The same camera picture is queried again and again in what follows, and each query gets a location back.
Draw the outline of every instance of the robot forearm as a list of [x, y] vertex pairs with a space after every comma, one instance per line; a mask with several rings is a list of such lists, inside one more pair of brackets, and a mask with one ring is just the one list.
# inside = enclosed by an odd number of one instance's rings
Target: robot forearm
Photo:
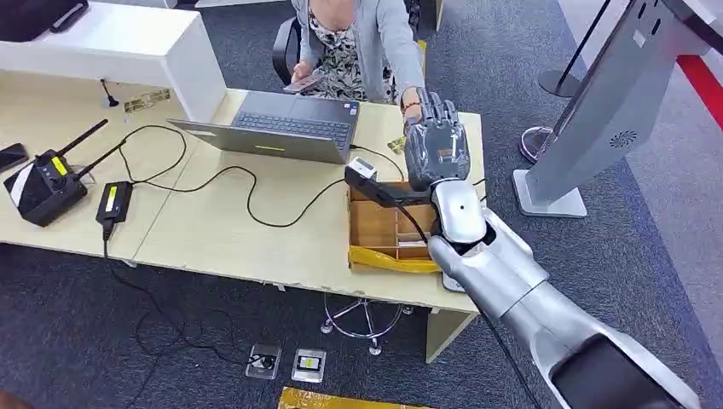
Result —
[[480, 211], [486, 240], [460, 256], [436, 236], [430, 254], [482, 314], [512, 330], [563, 407], [700, 407], [695, 392], [647, 349], [548, 283], [529, 246], [494, 212]]

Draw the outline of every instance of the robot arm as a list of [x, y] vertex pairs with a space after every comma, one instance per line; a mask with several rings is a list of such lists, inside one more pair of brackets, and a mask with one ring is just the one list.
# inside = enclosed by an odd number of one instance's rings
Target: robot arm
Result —
[[470, 157], [451, 102], [422, 89], [422, 119], [407, 123], [405, 159], [414, 192], [375, 181], [354, 159], [345, 180], [385, 207], [432, 204], [436, 227], [428, 246], [481, 314], [501, 321], [529, 351], [564, 408], [699, 408], [679, 377], [631, 337], [586, 313], [547, 282], [532, 250], [465, 179]]

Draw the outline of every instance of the floral dress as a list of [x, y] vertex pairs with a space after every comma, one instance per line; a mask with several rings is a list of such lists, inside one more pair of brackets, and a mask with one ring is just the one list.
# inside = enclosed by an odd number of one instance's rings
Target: floral dress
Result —
[[[321, 64], [314, 70], [314, 74], [324, 77], [316, 89], [303, 92], [304, 95], [333, 98], [344, 101], [366, 101], [367, 93], [364, 91], [362, 71], [359, 66], [359, 57], [356, 54], [356, 40], [351, 28], [332, 32], [326, 29], [316, 19], [314, 13], [309, 11], [309, 28], [316, 33], [325, 46]], [[396, 89], [394, 76], [391, 73], [389, 61], [385, 59], [383, 70], [383, 84], [386, 101], [394, 104]]]

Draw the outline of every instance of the woman's hand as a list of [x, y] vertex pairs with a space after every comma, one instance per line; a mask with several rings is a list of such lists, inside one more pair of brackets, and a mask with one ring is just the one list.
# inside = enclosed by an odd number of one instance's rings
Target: woman's hand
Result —
[[402, 106], [407, 107], [404, 110], [404, 121], [411, 120], [416, 122], [422, 119], [422, 107], [419, 106], [419, 94], [416, 88], [409, 88], [402, 94]]
[[307, 78], [311, 72], [314, 71], [314, 67], [306, 62], [301, 61], [294, 67], [294, 73], [292, 76], [292, 83], [297, 82], [300, 79]]

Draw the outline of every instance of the bracelet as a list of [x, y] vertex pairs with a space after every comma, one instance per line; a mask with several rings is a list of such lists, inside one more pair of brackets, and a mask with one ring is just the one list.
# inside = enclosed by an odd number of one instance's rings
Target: bracelet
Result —
[[407, 105], [407, 106], [405, 106], [405, 107], [402, 107], [402, 115], [404, 115], [405, 113], [407, 113], [407, 110], [408, 110], [409, 108], [415, 106], [415, 105], [418, 107], [418, 106], [419, 106], [419, 103], [418, 103], [418, 102], [412, 102], [411, 104], [409, 104], [409, 105]]

